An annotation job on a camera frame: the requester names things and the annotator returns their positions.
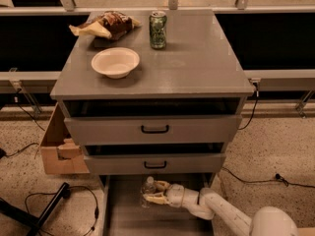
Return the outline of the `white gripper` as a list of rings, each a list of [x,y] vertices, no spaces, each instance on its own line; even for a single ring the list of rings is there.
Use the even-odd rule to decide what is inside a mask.
[[[155,181],[154,185],[158,192],[165,192],[163,194],[144,194],[143,197],[146,201],[158,205],[170,205],[171,207],[181,207],[185,188],[179,184],[170,185],[166,181]]]

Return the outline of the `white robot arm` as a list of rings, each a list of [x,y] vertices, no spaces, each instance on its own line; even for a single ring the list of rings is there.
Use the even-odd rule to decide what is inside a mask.
[[[205,220],[218,215],[236,236],[299,236],[295,222],[281,209],[265,206],[250,218],[211,188],[195,191],[149,177],[141,193],[149,203],[184,207]]]

